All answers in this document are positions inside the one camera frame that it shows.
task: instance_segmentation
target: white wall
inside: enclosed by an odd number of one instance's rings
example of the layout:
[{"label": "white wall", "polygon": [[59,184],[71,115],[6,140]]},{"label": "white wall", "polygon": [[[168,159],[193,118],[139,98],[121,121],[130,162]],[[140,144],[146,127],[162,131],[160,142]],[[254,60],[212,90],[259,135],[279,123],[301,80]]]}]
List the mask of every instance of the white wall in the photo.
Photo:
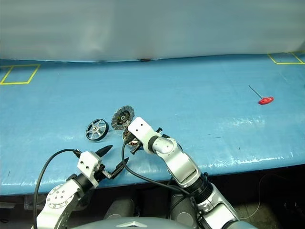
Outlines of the white wall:
[{"label": "white wall", "polygon": [[305,50],[305,0],[1,0],[0,42],[35,60]]}]

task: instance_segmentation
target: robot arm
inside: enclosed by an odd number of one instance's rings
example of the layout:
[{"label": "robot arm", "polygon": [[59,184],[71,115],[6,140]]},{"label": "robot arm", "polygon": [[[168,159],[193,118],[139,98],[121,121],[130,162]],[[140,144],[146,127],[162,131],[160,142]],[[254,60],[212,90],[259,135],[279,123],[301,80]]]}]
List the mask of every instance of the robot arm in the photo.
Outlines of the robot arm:
[{"label": "robot arm", "polygon": [[77,164],[81,173],[71,175],[67,182],[52,189],[46,199],[46,204],[37,216],[38,229],[66,229],[71,212],[87,191],[96,188],[104,178],[114,179],[122,170],[122,162],[110,173],[102,164],[101,157],[112,146],[106,146],[96,153],[83,152]]},{"label": "robot arm", "polygon": [[201,225],[209,229],[234,228],[232,224],[239,222],[236,211],[216,186],[201,173],[175,139],[161,136],[140,117],[128,126],[128,130],[140,140],[147,153],[156,154],[163,159],[168,171],[181,188],[193,194]]}]

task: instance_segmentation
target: yellow tape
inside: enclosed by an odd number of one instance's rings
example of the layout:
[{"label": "yellow tape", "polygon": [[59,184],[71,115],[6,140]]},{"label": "yellow tape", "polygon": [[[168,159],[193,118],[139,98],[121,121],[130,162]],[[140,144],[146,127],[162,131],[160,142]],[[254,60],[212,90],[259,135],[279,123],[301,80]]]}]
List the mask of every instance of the yellow tape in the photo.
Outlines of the yellow tape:
[{"label": "yellow tape", "polygon": [[293,52],[291,52],[291,54],[301,63],[304,63],[302,60],[300,60],[300,58],[298,58]]},{"label": "yellow tape", "polygon": [[3,82],[5,81],[6,77],[8,77],[8,75],[10,74],[10,72],[13,70],[14,66],[10,67],[10,69],[8,70],[8,72],[4,75],[3,79],[1,80],[0,84],[3,84]]},{"label": "yellow tape", "polygon": [[275,64],[305,64],[305,62],[300,60],[293,52],[290,52],[290,54],[292,54],[299,62],[277,62],[270,54],[267,55]]},{"label": "yellow tape", "polygon": [[[33,79],[34,75],[36,74],[36,72],[38,71],[40,65],[41,64],[20,64],[20,65],[4,65],[4,66],[0,66],[0,68],[10,68],[8,70],[8,72],[5,74],[5,76],[3,77],[3,79],[1,80],[0,85],[29,84],[31,82],[31,80]],[[11,71],[13,70],[14,67],[28,67],[28,66],[36,66],[34,72],[30,76],[28,81],[24,81],[24,82],[7,82],[7,83],[4,82],[5,79],[8,77],[8,75],[11,73]]]}]

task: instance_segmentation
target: black wire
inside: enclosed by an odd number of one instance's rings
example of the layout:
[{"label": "black wire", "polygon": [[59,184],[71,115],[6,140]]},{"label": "black wire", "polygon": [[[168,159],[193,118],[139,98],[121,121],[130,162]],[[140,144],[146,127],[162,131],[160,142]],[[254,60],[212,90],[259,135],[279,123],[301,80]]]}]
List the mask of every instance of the black wire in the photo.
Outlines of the black wire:
[{"label": "black wire", "polygon": [[169,185],[171,183],[171,181],[173,180],[173,177],[171,176],[171,178],[168,180],[167,185]]},{"label": "black wire", "polygon": [[180,204],[182,201],[184,201],[186,198],[188,198],[188,196],[184,196],[181,199],[179,199],[168,211],[167,215],[166,215],[166,219],[169,218],[169,216],[171,215],[171,212],[174,210],[175,207],[177,207],[178,204]]},{"label": "black wire", "polygon": [[126,169],[128,172],[130,172],[131,174],[135,175],[136,177],[138,177],[138,178],[140,178],[140,179],[142,179],[142,180],[146,180],[147,182],[153,183],[153,184],[155,184],[155,185],[158,185],[158,186],[161,186],[161,187],[164,187],[164,188],[168,188],[168,189],[170,189],[170,190],[172,190],[172,191],[183,192],[184,194],[189,195],[189,193],[188,193],[187,191],[183,190],[183,189],[180,188],[180,187],[171,186],[171,185],[165,185],[165,184],[162,184],[162,183],[157,182],[157,181],[155,181],[155,180],[151,180],[151,179],[149,179],[149,178],[147,178],[147,177],[144,177],[144,176],[142,176],[142,175],[140,175],[140,174],[137,174],[136,172],[132,171],[132,170],[126,165],[126,162],[125,162],[125,156],[124,156],[125,146],[126,146],[126,143],[124,143],[123,146],[122,146],[122,163],[123,163],[125,169]]},{"label": "black wire", "polygon": [[1,223],[8,223],[9,220],[8,220],[8,219],[0,219],[0,222],[1,222]]},{"label": "black wire", "polygon": [[36,187],[35,187],[35,191],[34,191],[34,198],[33,198],[33,228],[34,229],[38,229],[38,227],[37,227],[37,196],[38,196],[38,189],[39,189],[39,186],[41,183],[42,176],[43,176],[44,172],[46,171],[47,166],[52,161],[52,159],[55,158],[58,154],[61,154],[66,151],[75,152],[75,149],[63,149],[63,150],[60,150],[57,153],[53,154],[49,158],[49,160],[47,160],[47,162],[44,164],[44,166],[40,172],[40,175],[39,175],[37,183],[36,183]]}]

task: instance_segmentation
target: blue mat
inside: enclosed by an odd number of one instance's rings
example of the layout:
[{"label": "blue mat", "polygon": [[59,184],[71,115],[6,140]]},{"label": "blue mat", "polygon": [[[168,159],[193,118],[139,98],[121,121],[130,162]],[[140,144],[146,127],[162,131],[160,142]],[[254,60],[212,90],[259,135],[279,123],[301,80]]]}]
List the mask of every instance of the blue mat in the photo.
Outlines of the blue mat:
[{"label": "blue mat", "polygon": [[[303,164],[305,65],[276,62],[267,55],[105,63],[1,60],[0,195],[33,193],[46,160],[64,148],[114,145],[103,158],[112,171],[121,159],[122,131],[110,127],[96,143],[85,137],[85,129],[97,118],[111,125],[123,105],[153,128],[162,127],[210,175]],[[249,84],[274,101],[259,105]],[[125,154],[134,171],[170,178],[157,156]],[[40,191],[79,173],[77,162],[73,153],[57,156]],[[124,170],[100,185],[141,182]]]}]

